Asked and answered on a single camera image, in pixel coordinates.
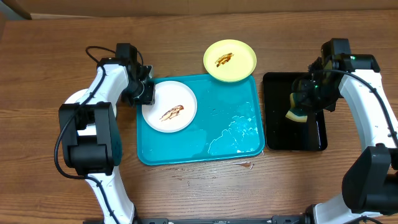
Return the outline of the yellow green sponge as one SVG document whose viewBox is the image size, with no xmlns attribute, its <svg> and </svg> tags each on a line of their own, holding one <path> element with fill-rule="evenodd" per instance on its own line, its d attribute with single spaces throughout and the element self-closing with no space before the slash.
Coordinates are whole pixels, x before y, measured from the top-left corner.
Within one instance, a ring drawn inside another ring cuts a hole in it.
<svg viewBox="0 0 398 224">
<path fill-rule="evenodd" d="M 301 101 L 296 93 L 291 93 L 289 96 L 290 109 L 286 113 L 285 117 L 291 121 L 297 123 L 307 122 L 307 112 L 302 108 Z"/>
</svg>

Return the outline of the yellow-green plate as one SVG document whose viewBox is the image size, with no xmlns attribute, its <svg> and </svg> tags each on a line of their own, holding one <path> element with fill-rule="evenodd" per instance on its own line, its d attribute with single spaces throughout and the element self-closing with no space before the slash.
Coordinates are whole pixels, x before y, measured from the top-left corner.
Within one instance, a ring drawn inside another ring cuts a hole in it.
<svg viewBox="0 0 398 224">
<path fill-rule="evenodd" d="M 239 82 L 257 65 L 254 50 L 240 40 L 225 39 L 211 44 L 203 56 L 206 71 L 222 82 Z"/>
</svg>

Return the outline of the white plate with sauce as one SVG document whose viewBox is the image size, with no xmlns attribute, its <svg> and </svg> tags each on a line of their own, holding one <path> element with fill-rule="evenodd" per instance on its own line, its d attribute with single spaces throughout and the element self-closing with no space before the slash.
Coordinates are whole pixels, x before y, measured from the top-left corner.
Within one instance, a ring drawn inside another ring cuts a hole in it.
<svg viewBox="0 0 398 224">
<path fill-rule="evenodd" d="M 72 94 L 71 96 L 68 97 L 68 99 L 65 101 L 65 104 L 76 103 L 77 100 L 79 100 L 86 93 L 87 90 L 88 89 L 85 88 L 85 89 L 75 92 L 74 94 Z"/>
</svg>

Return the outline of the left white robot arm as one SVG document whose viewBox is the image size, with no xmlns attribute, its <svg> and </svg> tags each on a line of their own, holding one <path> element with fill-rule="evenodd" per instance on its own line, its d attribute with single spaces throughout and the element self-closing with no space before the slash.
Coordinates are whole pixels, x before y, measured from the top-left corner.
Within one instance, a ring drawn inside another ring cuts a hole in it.
<svg viewBox="0 0 398 224">
<path fill-rule="evenodd" d="M 89 88 L 74 93 L 59 108 L 60 134 L 54 152 L 85 180 L 103 212 L 103 223 L 140 223 L 136 207 L 127 196 L 119 165 L 123 154 L 116 122 L 116 104 L 137 83 L 133 105 L 154 102 L 153 67 L 128 60 L 103 58 Z"/>
</svg>

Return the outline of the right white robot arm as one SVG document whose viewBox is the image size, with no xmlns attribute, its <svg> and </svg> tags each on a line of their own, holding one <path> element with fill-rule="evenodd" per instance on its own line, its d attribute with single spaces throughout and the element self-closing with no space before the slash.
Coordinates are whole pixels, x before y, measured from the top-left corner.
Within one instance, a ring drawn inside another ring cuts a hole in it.
<svg viewBox="0 0 398 224">
<path fill-rule="evenodd" d="M 312 223 L 376 221 L 397 213 L 397 118 L 382 87 L 373 55 L 318 58 L 296 79 L 286 117 L 304 123 L 312 113 L 333 111 L 344 98 L 356 124 L 361 154 L 343 177 L 341 193 L 308 208 Z"/>
</svg>

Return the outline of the black plastic tray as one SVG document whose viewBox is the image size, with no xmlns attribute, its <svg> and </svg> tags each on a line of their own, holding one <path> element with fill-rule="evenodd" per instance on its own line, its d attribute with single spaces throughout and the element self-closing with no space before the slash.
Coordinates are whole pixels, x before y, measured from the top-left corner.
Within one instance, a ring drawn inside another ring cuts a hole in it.
<svg viewBox="0 0 398 224">
<path fill-rule="evenodd" d="M 302 72 L 267 72 L 263 76 L 266 144 L 272 150 L 323 151 L 328 146 L 324 113 L 297 123 L 285 117 L 294 80 Z"/>
</svg>

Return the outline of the teal plastic tray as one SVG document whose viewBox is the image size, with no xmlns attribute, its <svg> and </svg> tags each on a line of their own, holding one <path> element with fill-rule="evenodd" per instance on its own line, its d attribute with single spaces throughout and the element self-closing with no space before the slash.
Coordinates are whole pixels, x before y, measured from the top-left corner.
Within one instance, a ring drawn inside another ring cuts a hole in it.
<svg viewBox="0 0 398 224">
<path fill-rule="evenodd" d="M 209 74 L 173 77 L 197 98 L 193 121 L 183 130 L 162 133 L 137 107 L 137 156 L 148 166 L 256 156 L 266 145 L 253 76 L 234 83 Z"/>
</svg>

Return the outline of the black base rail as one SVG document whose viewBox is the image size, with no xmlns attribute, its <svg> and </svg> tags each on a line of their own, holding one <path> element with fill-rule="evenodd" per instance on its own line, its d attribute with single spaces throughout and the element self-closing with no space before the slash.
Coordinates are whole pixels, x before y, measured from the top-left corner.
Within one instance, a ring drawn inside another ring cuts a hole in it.
<svg viewBox="0 0 398 224">
<path fill-rule="evenodd" d="M 274 215 L 271 218 L 180 219 L 143 218 L 133 224 L 312 224 L 309 215 Z"/>
</svg>

